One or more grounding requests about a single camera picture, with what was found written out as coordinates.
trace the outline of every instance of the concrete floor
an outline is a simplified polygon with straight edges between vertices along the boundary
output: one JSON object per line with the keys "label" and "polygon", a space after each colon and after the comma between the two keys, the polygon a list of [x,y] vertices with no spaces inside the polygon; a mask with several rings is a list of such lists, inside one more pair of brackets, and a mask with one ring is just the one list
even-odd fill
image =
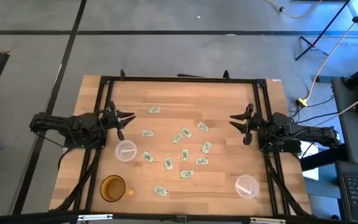
{"label": "concrete floor", "polygon": [[[301,14],[309,2],[279,0],[292,14]],[[79,0],[0,0],[0,29],[71,29]],[[308,17],[293,20],[262,0],[251,1],[88,1],[81,30],[322,30],[342,3],[322,3]],[[351,24],[345,9],[331,30]],[[0,79],[0,215],[10,212],[34,134],[28,124],[43,111],[53,87],[68,36],[0,36],[0,50],[11,57]],[[322,38],[318,47],[329,52],[338,37]],[[175,76],[177,73],[233,78],[282,79],[288,108],[307,95],[311,77],[325,56],[307,53],[294,61],[305,44],[296,36],[78,36],[63,79],[54,114],[72,114],[83,75]],[[349,76],[358,70],[358,37],[346,38],[330,58],[322,75]],[[328,83],[318,83],[310,104],[332,95]],[[301,119],[336,111],[333,101],[308,108]],[[322,119],[306,123],[316,124]],[[340,129],[337,119],[327,123]],[[56,133],[49,136],[58,142]],[[61,149],[46,142],[35,171],[24,212],[48,209]],[[335,210],[313,210],[328,218]]]}

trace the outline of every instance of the dollar bill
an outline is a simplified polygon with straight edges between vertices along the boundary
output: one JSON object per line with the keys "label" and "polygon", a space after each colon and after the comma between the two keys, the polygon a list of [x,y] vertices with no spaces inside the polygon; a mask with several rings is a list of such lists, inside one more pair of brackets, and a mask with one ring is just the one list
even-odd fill
{"label": "dollar bill", "polygon": [[187,129],[186,127],[181,129],[181,132],[186,136],[186,138],[190,138],[191,137],[191,132],[189,131],[189,129]]}
{"label": "dollar bill", "polygon": [[197,127],[198,127],[200,130],[204,131],[205,133],[208,131],[208,127],[207,127],[204,123],[202,123],[202,122],[198,123],[198,124],[197,124]]}
{"label": "dollar bill", "polygon": [[164,164],[167,170],[173,169],[173,163],[171,157],[164,158]]}
{"label": "dollar bill", "polygon": [[145,159],[148,163],[152,163],[154,158],[147,151],[144,151],[142,154],[143,159]]}
{"label": "dollar bill", "polygon": [[196,158],[197,165],[208,165],[208,158]]}
{"label": "dollar bill", "polygon": [[182,149],[181,150],[181,159],[182,159],[182,161],[188,161],[189,160],[189,150],[188,149]]}
{"label": "dollar bill", "polygon": [[159,112],[160,112],[159,107],[149,108],[149,113],[159,113]]}
{"label": "dollar bill", "polygon": [[161,187],[159,185],[154,187],[154,192],[156,194],[158,194],[159,196],[161,196],[161,197],[165,197],[168,194],[168,191],[165,188],[163,188],[163,187]]}
{"label": "dollar bill", "polygon": [[143,137],[153,137],[154,133],[151,130],[142,130],[142,136]]}
{"label": "dollar bill", "polygon": [[208,154],[209,150],[211,149],[212,143],[204,142],[203,147],[201,148],[201,152]]}
{"label": "dollar bill", "polygon": [[183,139],[183,135],[177,134],[177,135],[175,135],[175,136],[172,138],[172,142],[173,142],[174,144],[176,144],[176,143],[178,143],[178,141],[180,141],[181,139]]}
{"label": "dollar bill", "polygon": [[182,170],[180,171],[180,178],[193,178],[194,171],[192,170]]}

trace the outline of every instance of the yellow cable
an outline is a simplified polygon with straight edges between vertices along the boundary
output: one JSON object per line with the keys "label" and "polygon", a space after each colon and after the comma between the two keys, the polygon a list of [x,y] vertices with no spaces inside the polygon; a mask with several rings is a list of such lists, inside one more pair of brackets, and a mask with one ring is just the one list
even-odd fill
{"label": "yellow cable", "polygon": [[[269,3],[271,3],[271,4],[275,5],[275,6],[277,6],[278,8],[281,8],[281,6],[279,6],[277,3],[275,3],[275,2],[273,2],[273,1],[271,1],[271,0],[264,0],[264,1],[267,1],[267,2],[269,2]],[[302,18],[302,17],[307,16],[308,14],[310,14],[314,9],[316,9],[316,7],[317,7],[318,5],[320,5],[320,3],[321,3],[322,1],[323,1],[323,0],[320,0],[317,4],[315,4],[313,7],[311,7],[311,8],[309,9],[309,11],[307,11],[305,14],[300,15],[300,16],[291,16],[285,9],[283,9],[283,12],[284,12],[287,16],[291,17],[292,19],[299,19],[299,18]]]}
{"label": "yellow cable", "polygon": [[322,64],[322,66],[320,67],[320,69],[318,70],[316,76],[314,77],[313,83],[311,84],[310,87],[310,91],[309,91],[309,95],[308,97],[306,97],[305,99],[301,99],[299,98],[299,102],[303,105],[303,106],[307,106],[307,101],[311,96],[311,92],[313,91],[313,87],[314,84],[316,83],[317,77],[320,74],[321,70],[323,69],[323,67],[326,65],[328,59],[331,57],[331,55],[333,54],[333,52],[338,48],[339,44],[343,41],[343,39],[345,38],[345,36],[349,33],[349,31],[352,29],[352,27],[354,26],[354,24],[356,24],[355,22],[353,22],[353,24],[348,28],[348,30],[345,32],[345,34],[342,36],[342,38],[339,40],[339,42],[335,45],[335,47],[332,49],[332,51],[329,53],[329,55],[327,56],[326,60],[324,61],[324,63]]}

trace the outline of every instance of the clear plastic cup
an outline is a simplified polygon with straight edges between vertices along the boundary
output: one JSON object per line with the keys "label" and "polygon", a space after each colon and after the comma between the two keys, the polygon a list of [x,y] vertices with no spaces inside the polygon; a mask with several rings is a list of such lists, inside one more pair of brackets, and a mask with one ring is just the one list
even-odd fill
{"label": "clear plastic cup", "polygon": [[123,140],[116,146],[116,157],[122,162],[128,162],[136,156],[137,148],[133,141]]}
{"label": "clear plastic cup", "polygon": [[241,175],[236,180],[235,188],[242,198],[254,198],[259,193],[259,184],[251,175]]}

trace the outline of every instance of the wooden tabletop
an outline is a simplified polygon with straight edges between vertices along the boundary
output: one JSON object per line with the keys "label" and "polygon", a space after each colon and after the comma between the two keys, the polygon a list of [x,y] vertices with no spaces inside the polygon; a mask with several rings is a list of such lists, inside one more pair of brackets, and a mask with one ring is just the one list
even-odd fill
{"label": "wooden tabletop", "polygon": [[[84,76],[75,115],[93,111],[99,80],[100,76]],[[288,114],[281,81],[267,80],[267,83],[272,111]],[[119,142],[116,131],[108,132],[98,168],[91,207],[93,212],[272,215],[264,159],[258,148],[257,135],[254,134],[250,146],[245,146],[242,143],[244,136],[229,124],[230,115],[241,114],[249,103],[255,103],[251,84],[119,81],[114,82],[112,99],[119,110],[136,115],[123,133],[125,139],[136,143],[137,154],[129,162],[119,161],[114,154]],[[160,107],[159,114],[149,114],[148,109],[153,106]],[[209,127],[207,133],[197,128],[200,121]],[[171,138],[185,126],[192,137],[173,144]],[[143,129],[152,130],[154,137],[142,137]],[[213,144],[207,155],[201,152],[205,141]],[[181,149],[189,149],[189,161],[181,161]],[[144,151],[154,157],[153,163],[149,164],[141,157]],[[59,206],[73,190],[80,175],[83,155],[83,149],[75,149],[63,158],[50,208]],[[173,159],[172,170],[165,169],[164,157]],[[196,157],[207,157],[209,165],[196,165]],[[289,153],[281,153],[281,157],[289,191],[310,212],[298,159]],[[194,177],[181,179],[181,170],[194,170]],[[113,174],[120,175],[135,195],[125,195],[113,203],[104,201],[100,185]],[[243,174],[252,175],[259,182],[260,192],[254,199],[241,198],[234,188],[236,179]],[[165,198],[154,193],[157,184],[169,191]],[[85,187],[81,208],[85,206],[87,192],[88,187]],[[282,211],[279,192],[276,186],[277,202]]]}

